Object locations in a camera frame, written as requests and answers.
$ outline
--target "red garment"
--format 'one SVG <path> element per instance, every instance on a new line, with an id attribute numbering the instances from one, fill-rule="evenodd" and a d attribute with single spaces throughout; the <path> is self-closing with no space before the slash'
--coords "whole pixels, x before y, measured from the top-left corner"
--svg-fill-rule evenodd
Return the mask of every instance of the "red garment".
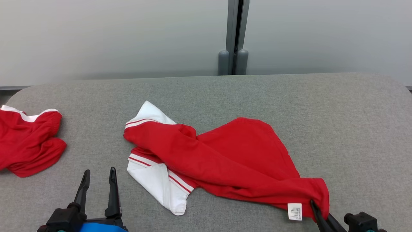
<path id="1" fill-rule="evenodd" d="M 28 177 L 55 164 L 66 143 L 55 138 L 61 114 L 48 109 L 36 116 L 3 105 L 0 108 L 0 170 Z"/>
<path id="2" fill-rule="evenodd" d="M 312 218 L 313 199 L 324 218 L 329 214 L 323 179 L 300 178 L 285 146 L 262 121 L 237 118 L 196 137 L 190 126 L 148 117 L 127 123 L 124 138 L 138 145 L 132 154 L 160 159 L 193 188 L 283 209 L 302 203 L 303 216 Z"/>

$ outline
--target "white stripe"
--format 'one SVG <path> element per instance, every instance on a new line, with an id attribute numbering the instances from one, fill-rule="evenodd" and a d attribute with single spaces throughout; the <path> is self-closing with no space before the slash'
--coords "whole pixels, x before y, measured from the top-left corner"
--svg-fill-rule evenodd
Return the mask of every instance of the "white stripe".
<path id="1" fill-rule="evenodd" d="M 18 110 L 18 109 L 16 109 L 16 108 L 13 108 L 13 107 L 6 106 L 6 105 L 3 105 L 3 106 L 0 108 L 0 110 L 19 113 L 20 116 L 21 116 L 21 119 L 23 119 L 24 121 L 29 122 L 29 123 L 32 123 L 32 122 L 36 121 L 36 119 L 37 119 L 40 115 L 42 115 L 42 114 L 44 114 L 44 113 L 47 113 L 47 112 L 58 112 L 56 109 L 47 109 L 47 110 L 41 112 L 39 115 L 27 116 L 27 115 L 23 114 L 22 111 L 20 111 L 20 110 Z"/>
<path id="2" fill-rule="evenodd" d="M 175 178 L 176 181 L 178 181 L 181 185 L 183 185 L 185 188 L 187 188 L 189 191 L 193 191 L 194 188 L 188 184 L 186 184 L 186 182 L 184 182 L 180 177 L 178 177 L 174 172 L 170 171 L 169 169 L 167 170 L 167 172 L 169 173 L 169 175 L 173 178 Z"/>
<path id="3" fill-rule="evenodd" d="M 139 121 L 139 122 L 127 124 L 127 125 L 126 125 L 126 128 L 132 127 L 132 126 L 137 126 L 137 125 L 140 125 L 140 124 L 145 123 L 145 122 L 156 122 L 156 121 L 155 121 L 155 120 L 152 120 L 152 119 L 145 119 L 145 120 L 142 120 L 142 121 Z"/>
<path id="4" fill-rule="evenodd" d="M 133 153 L 130 154 L 129 157 L 134 158 L 134 159 L 137 159 L 137 160 L 142 161 L 142 162 L 145 162 L 145 163 L 147 163 L 147 164 L 150 165 L 150 166 L 155 166 L 155 165 L 158 164 L 158 163 L 156 163 L 156 162 L 154 162 L 154 161 L 152 161 L 152 160 L 149 160 L 149 159 L 146 159 L 146 158 L 144 158 L 144 157 L 135 155 L 135 154 L 133 154 Z"/>

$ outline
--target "care label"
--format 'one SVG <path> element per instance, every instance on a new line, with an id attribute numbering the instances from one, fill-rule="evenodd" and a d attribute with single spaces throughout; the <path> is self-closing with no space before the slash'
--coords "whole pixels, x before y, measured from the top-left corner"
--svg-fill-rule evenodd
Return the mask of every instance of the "care label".
<path id="1" fill-rule="evenodd" d="M 290 220 L 302 221 L 302 204 L 288 203 L 288 215 Z"/>

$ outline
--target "gray fabric surface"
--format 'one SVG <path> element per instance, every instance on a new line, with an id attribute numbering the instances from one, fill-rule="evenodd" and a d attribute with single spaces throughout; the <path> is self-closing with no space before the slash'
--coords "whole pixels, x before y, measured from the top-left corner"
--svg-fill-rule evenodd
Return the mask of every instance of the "gray fabric surface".
<path id="1" fill-rule="evenodd" d="M 86 213 L 107 207 L 108 174 L 117 168 L 129 231 L 318 231 L 272 206 L 215 197 L 196 189 L 174 216 L 127 172 L 133 145 L 125 123 L 145 100 L 198 133 L 242 116 L 269 123 L 302 177 L 324 178 L 330 212 L 365 211 L 390 231 L 412 220 L 412 96 L 392 79 L 367 73 L 94 80 L 24 89 L 7 105 L 38 114 L 56 108 L 68 144 L 58 163 L 28 178 L 0 171 L 0 231 L 36 231 L 66 207 L 91 170 Z"/>

